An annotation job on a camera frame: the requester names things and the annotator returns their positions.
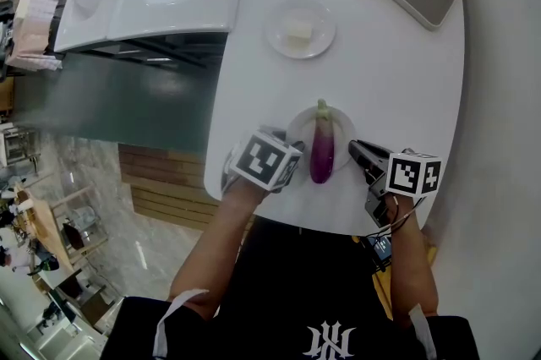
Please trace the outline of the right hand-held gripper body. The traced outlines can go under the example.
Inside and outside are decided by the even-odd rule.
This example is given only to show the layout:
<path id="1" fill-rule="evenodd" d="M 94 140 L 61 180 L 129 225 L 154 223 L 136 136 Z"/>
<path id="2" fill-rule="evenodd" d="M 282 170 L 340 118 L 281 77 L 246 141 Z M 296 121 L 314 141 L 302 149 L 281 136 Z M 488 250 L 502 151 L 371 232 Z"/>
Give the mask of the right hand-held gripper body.
<path id="1" fill-rule="evenodd" d="M 378 227 L 386 225 L 385 196 L 400 194 L 421 199 L 435 194 L 440 186 L 442 159 L 410 149 L 390 154 L 385 183 L 369 186 L 365 209 Z"/>

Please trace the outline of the person's left forearm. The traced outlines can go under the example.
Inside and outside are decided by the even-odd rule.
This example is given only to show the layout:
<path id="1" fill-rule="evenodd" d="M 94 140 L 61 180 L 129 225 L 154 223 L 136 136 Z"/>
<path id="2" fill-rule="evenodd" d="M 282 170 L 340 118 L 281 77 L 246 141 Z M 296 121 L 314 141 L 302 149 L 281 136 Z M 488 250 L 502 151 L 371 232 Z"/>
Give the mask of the person's left forearm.
<path id="1" fill-rule="evenodd" d="M 205 320 L 211 319 L 221 304 L 237 260 L 245 228 L 256 208 L 269 193 L 240 178 L 226 191 L 210 224 L 175 275 L 168 299 L 194 289 L 185 305 Z"/>

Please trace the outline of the person's right forearm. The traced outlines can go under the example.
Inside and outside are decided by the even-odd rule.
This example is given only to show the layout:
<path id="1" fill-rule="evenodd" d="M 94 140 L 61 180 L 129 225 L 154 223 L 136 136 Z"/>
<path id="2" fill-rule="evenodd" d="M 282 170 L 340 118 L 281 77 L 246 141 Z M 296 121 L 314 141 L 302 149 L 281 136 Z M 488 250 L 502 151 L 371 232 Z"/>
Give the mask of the person's right forearm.
<path id="1" fill-rule="evenodd" d="M 425 249 L 424 235 L 413 210 L 413 199 L 385 196 L 391 229 L 391 310 L 395 323 L 411 325 L 409 312 L 419 306 L 424 315 L 435 316 L 439 296 Z"/>

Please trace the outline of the white food block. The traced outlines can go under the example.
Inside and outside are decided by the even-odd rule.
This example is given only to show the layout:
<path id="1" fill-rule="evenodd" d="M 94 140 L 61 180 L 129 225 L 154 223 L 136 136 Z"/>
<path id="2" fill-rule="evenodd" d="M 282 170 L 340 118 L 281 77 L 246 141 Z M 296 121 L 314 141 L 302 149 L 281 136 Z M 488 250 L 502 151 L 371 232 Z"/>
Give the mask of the white food block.
<path id="1" fill-rule="evenodd" d="M 309 41 L 313 34 L 313 26 L 309 21 L 290 20 L 286 25 L 287 37 Z"/>

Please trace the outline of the small white sink basin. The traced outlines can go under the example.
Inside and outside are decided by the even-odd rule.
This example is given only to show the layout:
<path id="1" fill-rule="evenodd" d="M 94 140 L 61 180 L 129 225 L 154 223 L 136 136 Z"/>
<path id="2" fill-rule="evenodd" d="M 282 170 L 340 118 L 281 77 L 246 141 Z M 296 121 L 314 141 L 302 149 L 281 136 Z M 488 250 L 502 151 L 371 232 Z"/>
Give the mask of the small white sink basin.
<path id="1" fill-rule="evenodd" d="M 54 44 L 55 52 L 107 40 L 109 19 L 116 0 L 67 0 Z"/>

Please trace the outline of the small device with screen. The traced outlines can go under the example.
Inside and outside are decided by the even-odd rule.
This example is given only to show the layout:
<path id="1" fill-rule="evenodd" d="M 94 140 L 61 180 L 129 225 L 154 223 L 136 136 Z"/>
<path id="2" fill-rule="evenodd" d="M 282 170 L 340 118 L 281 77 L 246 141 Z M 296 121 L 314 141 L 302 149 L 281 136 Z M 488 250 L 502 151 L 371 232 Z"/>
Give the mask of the small device with screen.
<path id="1" fill-rule="evenodd" d="M 385 272 L 391 264 L 391 241 L 388 237 L 369 237 L 369 251 L 377 271 Z"/>

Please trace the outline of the wooden table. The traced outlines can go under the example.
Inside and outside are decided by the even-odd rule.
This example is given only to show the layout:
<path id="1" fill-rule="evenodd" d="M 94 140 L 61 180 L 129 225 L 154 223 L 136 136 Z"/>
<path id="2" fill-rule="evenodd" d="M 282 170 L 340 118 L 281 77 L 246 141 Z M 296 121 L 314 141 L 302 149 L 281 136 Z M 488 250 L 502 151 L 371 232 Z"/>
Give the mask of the wooden table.
<path id="1" fill-rule="evenodd" d="M 49 253 L 55 255 L 63 269 L 74 272 L 51 206 L 45 200 L 33 196 L 30 190 L 20 183 L 15 184 L 14 192 L 17 210 L 25 221 L 25 232 L 37 239 Z"/>

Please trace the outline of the rack with white cloths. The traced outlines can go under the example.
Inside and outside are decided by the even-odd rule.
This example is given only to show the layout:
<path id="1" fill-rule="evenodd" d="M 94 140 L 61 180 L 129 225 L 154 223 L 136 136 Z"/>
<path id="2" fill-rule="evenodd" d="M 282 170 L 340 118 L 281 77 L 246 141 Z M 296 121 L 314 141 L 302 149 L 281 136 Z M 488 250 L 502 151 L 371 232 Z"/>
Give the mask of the rack with white cloths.
<path id="1" fill-rule="evenodd" d="M 6 64 L 28 71 L 57 70 L 62 61 L 46 54 L 49 35 L 60 0 L 19 0 L 15 11 L 12 42 Z"/>

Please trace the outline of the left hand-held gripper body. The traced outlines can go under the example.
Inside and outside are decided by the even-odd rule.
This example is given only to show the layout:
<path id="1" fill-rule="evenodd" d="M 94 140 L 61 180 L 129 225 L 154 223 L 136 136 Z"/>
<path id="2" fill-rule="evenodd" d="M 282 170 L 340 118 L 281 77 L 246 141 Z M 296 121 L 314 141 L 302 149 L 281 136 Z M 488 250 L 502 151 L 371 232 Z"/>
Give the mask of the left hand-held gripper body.
<path id="1" fill-rule="evenodd" d="M 287 132 L 262 127 L 245 134 L 226 156 L 221 173 L 221 193 L 238 179 L 255 184 L 271 194 L 280 193 L 297 170 L 303 153 L 292 147 Z"/>

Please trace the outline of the white table top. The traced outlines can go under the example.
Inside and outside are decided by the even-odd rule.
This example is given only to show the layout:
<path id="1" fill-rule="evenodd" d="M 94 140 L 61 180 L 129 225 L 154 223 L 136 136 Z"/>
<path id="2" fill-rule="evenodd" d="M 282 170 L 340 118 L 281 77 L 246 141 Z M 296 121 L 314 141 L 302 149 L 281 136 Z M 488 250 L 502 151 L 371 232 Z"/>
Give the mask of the white table top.
<path id="1" fill-rule="evenodd" d="M 239 0 L 216 89 L 204 185 L 221 197 L 230 149 L 261 125 L 286 128 L 318 99 L 342 110 L 358 139 L 446 159 L 456 129 L 464 69 L 464 15 L 456 0 L 442 26 L 426 30 L 392 0 L 315 0 L 336 23 L 322 55 L 305 60 L 270 47 L 264 25 L 286 0 Z"/>

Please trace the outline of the person's black shirt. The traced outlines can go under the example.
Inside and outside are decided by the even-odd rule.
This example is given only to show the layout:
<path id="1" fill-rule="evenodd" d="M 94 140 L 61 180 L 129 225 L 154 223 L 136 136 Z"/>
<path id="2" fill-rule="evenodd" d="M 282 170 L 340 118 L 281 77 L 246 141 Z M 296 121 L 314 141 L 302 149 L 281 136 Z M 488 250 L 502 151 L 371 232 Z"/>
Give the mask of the person's black shirt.
<path id="1" fill-rule="evenodd" d="M 100 360 L 479 360 L 463 317 L 417 305 L 395 323 L 349 236 L 258 218 L 209 320 L 185 305 L 200 293 L 125 298 Z"/>

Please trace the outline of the wooden slat panel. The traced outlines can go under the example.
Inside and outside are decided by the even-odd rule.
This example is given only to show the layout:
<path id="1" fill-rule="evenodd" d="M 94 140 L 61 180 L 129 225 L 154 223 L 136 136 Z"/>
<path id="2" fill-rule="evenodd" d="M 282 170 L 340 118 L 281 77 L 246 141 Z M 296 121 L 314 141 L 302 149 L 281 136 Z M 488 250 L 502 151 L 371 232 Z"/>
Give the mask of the wooden slat panel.
<path id="1" fill-rule="evenodd" d="M 119 144 L 121 179 L 130 187 L 134 212 L 204 231 L 219 201 L 205 190 L 205 159 L 194 153 Z"/>

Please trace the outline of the purple eggplant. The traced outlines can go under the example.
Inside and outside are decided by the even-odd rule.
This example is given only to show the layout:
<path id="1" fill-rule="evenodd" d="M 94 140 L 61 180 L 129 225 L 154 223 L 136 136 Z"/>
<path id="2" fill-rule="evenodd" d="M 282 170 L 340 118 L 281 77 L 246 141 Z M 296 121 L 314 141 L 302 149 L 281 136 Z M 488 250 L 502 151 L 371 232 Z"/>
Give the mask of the purple eggplant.
<path id="1" fill-rule="evenodd" d="M 331 177 L 335 156 L 333 118 L 324 99 L 318 99 L 309 173 L 314 183 L 326 183 Z"/>

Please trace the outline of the white plate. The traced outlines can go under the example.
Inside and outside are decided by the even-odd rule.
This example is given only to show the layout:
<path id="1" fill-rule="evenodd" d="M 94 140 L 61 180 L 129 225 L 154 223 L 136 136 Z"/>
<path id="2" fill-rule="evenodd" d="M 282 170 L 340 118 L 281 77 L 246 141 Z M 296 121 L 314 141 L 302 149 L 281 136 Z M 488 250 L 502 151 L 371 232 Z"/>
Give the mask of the white plate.
<path id="1" fill-rule="evenodd" d="M 287 37 L 290 20 L 309 21 L 313 34 L 309 41 Z M 315 0 L 285 0 L 267 15 L 263 34 L 269 45 L 284 57 L 310 59 L 324 53 L 334 41 L 336 21 L 330 10 Z"/>
<path id="2" fill-rule="evenodd" d="M 314 139 L 315 115 L 317 107 L 312 106 L 300 112 L 287 127 L 287 138 L 292 142 L 303 141 L 305 149 L 299 169 L 303 175 L 309 175 L 309 162 Z M 349 116 L 340 109 L 329 107 L 334 134 L 333 172 L 341 170 L 350 160 L 349 142 L 356 137 L 356 129 Z"/>

